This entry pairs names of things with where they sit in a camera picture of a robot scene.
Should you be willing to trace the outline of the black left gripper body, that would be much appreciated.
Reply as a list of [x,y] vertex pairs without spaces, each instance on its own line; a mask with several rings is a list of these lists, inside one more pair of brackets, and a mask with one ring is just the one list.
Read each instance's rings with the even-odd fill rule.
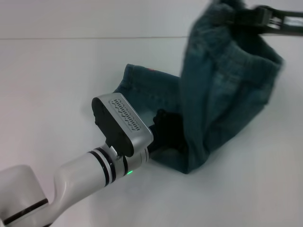
[[153,118],[153,125],[149,129],[153,134],[153,142],[148,146],[149,153],[172,148],[182,155],[188,154],[181,114],[159,109]]

